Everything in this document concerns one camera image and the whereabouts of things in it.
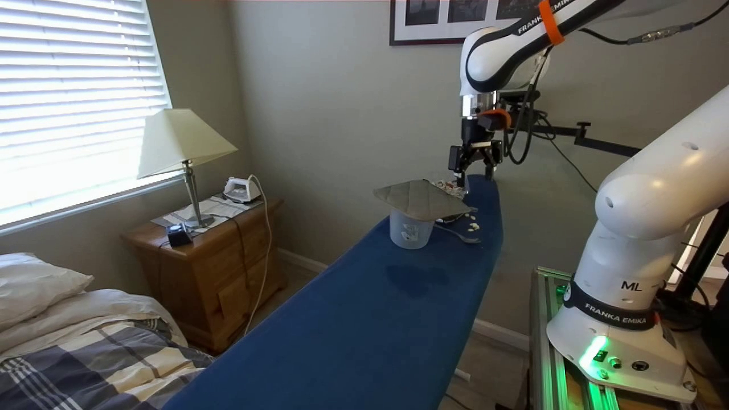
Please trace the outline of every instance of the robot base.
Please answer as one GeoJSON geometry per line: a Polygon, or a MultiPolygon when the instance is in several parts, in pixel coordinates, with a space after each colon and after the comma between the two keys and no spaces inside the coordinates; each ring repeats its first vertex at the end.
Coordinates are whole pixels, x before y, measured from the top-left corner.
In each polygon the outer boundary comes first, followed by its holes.
{"type": "Polygon", "coordinates": [[[547,327],[547,337],[598,385],[679,403],[697,400],[686,359],[662,325],[649,331],[622,331],[577,307],[562,307],[547,327]]]}

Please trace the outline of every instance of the blue ironing board cover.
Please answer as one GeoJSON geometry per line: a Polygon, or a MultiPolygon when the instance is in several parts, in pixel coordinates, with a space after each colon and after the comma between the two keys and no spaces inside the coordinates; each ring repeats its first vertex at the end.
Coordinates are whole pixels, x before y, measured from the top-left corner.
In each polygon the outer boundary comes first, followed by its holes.
{"type": "Polygon", "coordinates": [[[466,204],[481,244],[404,252],[380,222],[167,409],[436,410],[502,252],[498,184],[472,178],[466,204]]]}

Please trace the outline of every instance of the window blinds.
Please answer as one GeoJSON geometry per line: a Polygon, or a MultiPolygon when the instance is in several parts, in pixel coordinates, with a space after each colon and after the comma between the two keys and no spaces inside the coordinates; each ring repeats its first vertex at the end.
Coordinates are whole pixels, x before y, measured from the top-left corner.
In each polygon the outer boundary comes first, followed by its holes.
{"type": "Polygon", "coordinates": [[[0,0],[0,225],[135,182],[164,107],[145,0],[0,0]]]}

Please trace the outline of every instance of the white robotic arm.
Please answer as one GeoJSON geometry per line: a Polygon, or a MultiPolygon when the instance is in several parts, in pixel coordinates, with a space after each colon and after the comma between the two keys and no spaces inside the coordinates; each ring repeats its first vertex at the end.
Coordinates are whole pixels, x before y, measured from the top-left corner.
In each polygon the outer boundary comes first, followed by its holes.
{"type": "MultiPolygon", "coordinates": [[[[478,133],[478,120],[513,71],[617,5],[620,0],[558,0],[549,7],[543,0],[540,9],[551,11],[535,9],[509,30],[483,30],[466,41],[466,147],[456,153],[456,174],[472,162],[470,147],[494,147],[492,133],[478,133]]],[[[657,322],[655,298],[672,271],[674,238],[694,219],[729,202],[728,153],[729,88],[605,181],[595,202],[600,222],[566,305],[547,327],[555,350],[591,381],[682,403],[695,400],[685,354],[657,322]]]]}

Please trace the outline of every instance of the pillow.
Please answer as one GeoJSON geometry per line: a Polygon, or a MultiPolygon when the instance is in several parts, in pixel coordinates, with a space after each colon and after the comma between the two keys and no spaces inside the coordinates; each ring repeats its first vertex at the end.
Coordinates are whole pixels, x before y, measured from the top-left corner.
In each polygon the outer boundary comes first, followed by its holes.
{"type": "Polygon", "coordinates": [[[82,293],[94,278],[26,254],[0,256],[0,331],[82,293]]]}

